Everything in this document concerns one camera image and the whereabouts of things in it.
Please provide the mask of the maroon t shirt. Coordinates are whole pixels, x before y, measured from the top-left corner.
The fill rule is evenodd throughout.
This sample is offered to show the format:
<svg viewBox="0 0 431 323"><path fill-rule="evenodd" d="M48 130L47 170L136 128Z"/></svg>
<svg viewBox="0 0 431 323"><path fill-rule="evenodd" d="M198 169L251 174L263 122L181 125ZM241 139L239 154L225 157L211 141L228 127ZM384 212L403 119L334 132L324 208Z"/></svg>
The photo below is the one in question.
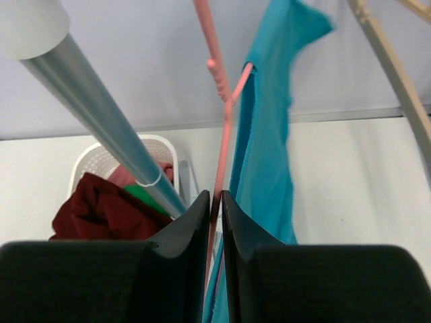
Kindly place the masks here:
<svg viewBox="0 0 431 323"><path fill-rule="evenodd" d="M146 240L171 223L125 189L86 173L53 219L50 239Z"/></svg>

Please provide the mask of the pink t shirt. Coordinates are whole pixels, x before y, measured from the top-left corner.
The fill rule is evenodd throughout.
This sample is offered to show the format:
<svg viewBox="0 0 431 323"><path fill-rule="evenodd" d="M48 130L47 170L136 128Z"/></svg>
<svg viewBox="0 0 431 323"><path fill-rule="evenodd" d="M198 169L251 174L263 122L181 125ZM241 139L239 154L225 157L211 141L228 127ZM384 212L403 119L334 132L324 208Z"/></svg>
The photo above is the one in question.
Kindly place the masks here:
<svg viewBox="0 0 431 323"><path fill-rule="evenodd" d="M156 162L158 165L156 168L150 166L144 166L144 184L152 183L154 180L158 178L160 175L160 169L170 181L171 184L174 183L174 169L172 163L168 162ZM107 178L107 180L119 187L126 187L130 185L137 184L137 178L134 173L130 173L130 171L125 168L122 164L117 166L112 174Z"/></svg>

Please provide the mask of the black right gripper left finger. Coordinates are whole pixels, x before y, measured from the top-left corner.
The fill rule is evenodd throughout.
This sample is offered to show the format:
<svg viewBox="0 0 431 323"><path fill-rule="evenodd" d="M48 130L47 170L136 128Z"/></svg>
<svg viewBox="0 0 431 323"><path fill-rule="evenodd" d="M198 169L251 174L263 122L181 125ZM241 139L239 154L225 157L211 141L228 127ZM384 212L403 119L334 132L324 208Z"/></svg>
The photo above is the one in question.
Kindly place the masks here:
<svg viewBox="0 0 431 323"><path fill-rule="evenodd" d="M210 194L144 241L1 248L2 322L200 322Z"/></svg>

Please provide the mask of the green t shirt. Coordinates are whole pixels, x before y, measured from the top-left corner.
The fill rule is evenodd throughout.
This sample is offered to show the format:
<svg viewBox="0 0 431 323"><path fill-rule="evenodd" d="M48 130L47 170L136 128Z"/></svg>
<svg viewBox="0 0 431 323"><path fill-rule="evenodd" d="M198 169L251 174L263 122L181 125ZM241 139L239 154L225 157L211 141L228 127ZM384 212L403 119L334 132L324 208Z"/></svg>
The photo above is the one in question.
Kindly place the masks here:
<svg viewBox="0 0 431 323"><path fill-rule="evenodd" d="M169 213L155 199L153 199L145 190L138 184L124 186L123 189L139 199L145 205L155 209L157 212L169 217Z"/></svg>

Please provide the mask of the teal t shirt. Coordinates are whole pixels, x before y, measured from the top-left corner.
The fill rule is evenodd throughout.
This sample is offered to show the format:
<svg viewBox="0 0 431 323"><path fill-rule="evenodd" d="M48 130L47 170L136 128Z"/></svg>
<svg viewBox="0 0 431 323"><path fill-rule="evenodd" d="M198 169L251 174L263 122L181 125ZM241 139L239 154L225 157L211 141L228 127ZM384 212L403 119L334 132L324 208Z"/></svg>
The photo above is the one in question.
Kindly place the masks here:
<svg viewBox="0 0 431 323"><path fill-rule="evenodd" d="M240 100L229 191L273 237L297 243L287 140L290 70L302 49L333 29L329 17L302 1L271 1L245 62L253 65Z"/></svg>

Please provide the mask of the beige hanger with green shirt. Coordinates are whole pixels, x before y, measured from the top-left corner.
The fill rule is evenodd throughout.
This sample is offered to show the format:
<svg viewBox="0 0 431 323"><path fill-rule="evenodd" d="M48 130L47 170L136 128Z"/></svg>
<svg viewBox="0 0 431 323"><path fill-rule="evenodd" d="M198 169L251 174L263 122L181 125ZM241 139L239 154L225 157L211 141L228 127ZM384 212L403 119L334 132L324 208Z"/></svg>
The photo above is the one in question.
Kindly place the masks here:
<svg viewBox="0 0 431 323"><path fill-rule="evenodd" d="M418 17L427 22L431 23L430 17L430 5L424 5L420 1L416 0L398 0L400 4L408 8L408 10L414 12Z"/></svg>

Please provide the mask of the beige hanger with maroon shirt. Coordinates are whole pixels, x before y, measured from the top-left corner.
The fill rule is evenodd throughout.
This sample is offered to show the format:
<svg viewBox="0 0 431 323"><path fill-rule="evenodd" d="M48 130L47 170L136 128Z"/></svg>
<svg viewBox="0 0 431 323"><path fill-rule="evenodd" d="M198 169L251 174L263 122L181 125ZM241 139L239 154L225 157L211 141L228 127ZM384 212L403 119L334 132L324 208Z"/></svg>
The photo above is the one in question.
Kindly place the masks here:
<svg viewBox="0 0 431 323"><path fill-rule="evenodd" d="M430 159L430 118L413 83L366 2L350 1L349 6L400 102L424 158Z"/></svg>

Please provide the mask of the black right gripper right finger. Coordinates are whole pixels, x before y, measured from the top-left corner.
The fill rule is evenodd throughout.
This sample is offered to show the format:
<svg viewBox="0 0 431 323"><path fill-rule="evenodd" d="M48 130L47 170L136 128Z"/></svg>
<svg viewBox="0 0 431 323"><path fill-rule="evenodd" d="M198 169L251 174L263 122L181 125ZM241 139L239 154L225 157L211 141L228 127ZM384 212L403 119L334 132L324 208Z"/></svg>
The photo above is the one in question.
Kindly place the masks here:
<svg viewBox="0 0 431 323"><path fill-rule="evenodd" d="M287 245L222 193L231 322L429 322L430 288L391 245Z"/></svg>

